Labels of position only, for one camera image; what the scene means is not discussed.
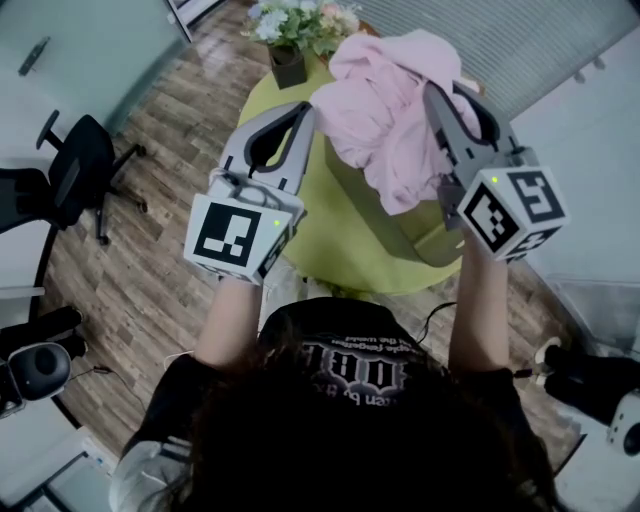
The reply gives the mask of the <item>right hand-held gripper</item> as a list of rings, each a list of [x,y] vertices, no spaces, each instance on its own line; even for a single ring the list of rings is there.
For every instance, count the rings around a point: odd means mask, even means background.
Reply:
[[[569,223],[564,197],[551,169],[537,163],[532,149],[511,154],[518,147],[516,136],[491,100],[457,81],[453,92],[471,106],[479,136],[469,130],[442,88],[428,82],[423,93],[437,145],[453,170],[438,188],[445,226],[468,228],[497,261],[522,259]],[[490,165],[462,181],[460,171],[473,159],[467,150]]]

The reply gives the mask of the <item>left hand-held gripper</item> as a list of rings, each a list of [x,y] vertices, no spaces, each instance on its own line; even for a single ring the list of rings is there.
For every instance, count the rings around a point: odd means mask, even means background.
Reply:
[[[212,171],[208,191],[194,196],[184,258],[261,285],[306,214],[297,193],[314,130],[310,103],[280,105],[240,125],[224,147],[224,170]]]

